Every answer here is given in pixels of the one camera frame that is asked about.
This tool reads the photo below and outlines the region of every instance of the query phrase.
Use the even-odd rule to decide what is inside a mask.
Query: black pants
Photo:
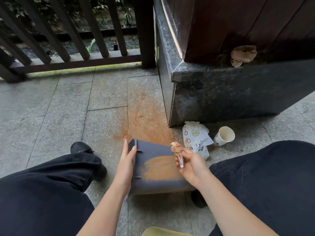
[[[275,142],[210,170],[280,236],[315,235],[315,145]],[[222,235],[218,225],[210,236],[217,235]]]
[[[0,179],[0,235],[76,235],[94,210],[83,192],[100,169],[98,157],[78,153]],[[314,145],[276,142],[210,170],[280,236],[315,235]]]
[[[0,235],[76,235],[94,210],[84,191],[101,164],[69,154],[0,179]]]

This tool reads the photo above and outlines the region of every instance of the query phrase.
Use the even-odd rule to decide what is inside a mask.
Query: white plastic packaging
[[[209,157],[207,146],[213,144],[208,133],[209,130],[199,122],[186,121],[183,126],[185,148],[207,159]]]

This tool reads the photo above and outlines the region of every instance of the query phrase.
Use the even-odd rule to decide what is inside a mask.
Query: paper cup
[[[224,126],[219,129],[219,132],[217,133],[213,141],[217,146],[223,146],[224,144],[233,141],[234,138],[234,131],[227,126]]]

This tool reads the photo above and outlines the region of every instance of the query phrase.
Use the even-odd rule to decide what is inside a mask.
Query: logo
[[[195,136],[199,136],[199,131],[198,131],[198,130],[195,130],[195,131],[194,131],[194,135],[195,135]]]

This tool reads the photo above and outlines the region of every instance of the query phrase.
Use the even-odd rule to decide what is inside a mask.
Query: wooden wall
[[[166,1],[186,62],[210,63],[246,44],[274,61],[315,53],[315,0]]]

